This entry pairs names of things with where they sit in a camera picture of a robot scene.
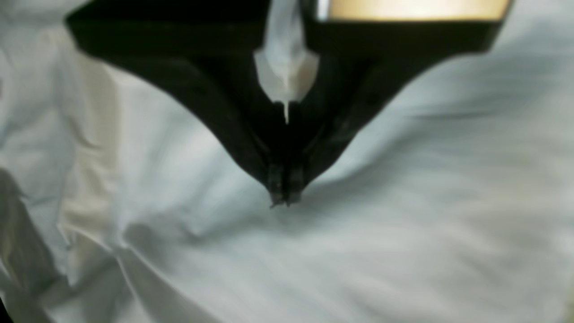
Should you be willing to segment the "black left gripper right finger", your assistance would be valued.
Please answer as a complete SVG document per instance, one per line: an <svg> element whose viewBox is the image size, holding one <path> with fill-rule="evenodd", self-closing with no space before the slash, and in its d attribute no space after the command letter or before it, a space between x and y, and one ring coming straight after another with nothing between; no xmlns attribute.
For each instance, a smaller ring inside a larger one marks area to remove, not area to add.
<svg viewBox="0 0 574 323"><path fill-rule="evenodd" d="M289 103L297 135L287 158L287 204L330 168L400 91L449 58L488 51L512 0L300 0L316 77Z"/></svg>

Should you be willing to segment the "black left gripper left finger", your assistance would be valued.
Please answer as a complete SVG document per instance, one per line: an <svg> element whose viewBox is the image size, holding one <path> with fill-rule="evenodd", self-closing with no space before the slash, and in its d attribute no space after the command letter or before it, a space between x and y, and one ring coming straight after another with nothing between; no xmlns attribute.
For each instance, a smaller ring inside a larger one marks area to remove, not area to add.
<svg viewBox="0 0 574 323"><path fill-rule="evenodd" d="M82 52L184 105L281 205L286 167L269 139L284 126L283 109L262 90L254 57L269 8L268 0L93 0L65 24Z"/></svg>

